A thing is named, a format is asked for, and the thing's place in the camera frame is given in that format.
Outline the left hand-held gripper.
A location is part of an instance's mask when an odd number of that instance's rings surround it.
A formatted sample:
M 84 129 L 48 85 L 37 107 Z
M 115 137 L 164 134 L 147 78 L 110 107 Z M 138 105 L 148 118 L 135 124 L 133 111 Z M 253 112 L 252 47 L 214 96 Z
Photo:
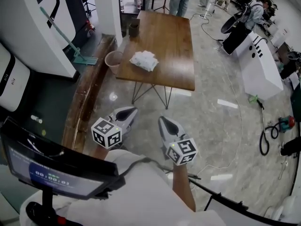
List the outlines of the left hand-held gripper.
M 134 106 L 122 107 L 115 114 L 111 113 L 105 118 L 100 117 L 92 126 L 92 139 L 105 149 L 112 149 L 122 144 L 124 134 L 129 130 L 138 115 Z

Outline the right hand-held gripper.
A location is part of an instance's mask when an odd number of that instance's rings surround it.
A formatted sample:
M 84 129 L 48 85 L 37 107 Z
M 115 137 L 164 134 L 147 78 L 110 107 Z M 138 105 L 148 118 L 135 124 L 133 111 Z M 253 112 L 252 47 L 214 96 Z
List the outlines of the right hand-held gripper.
M 169 139 L 169 136 L 182 136 L 185 134 L 184 128 L 175 120 L 160 116 L 158 127 L 162 139 Z M 198 148 L 193 138 L 185 138 L 165 144 L 165 156 L 175 165 L 185 165 L 192 162 L 198 154 Z

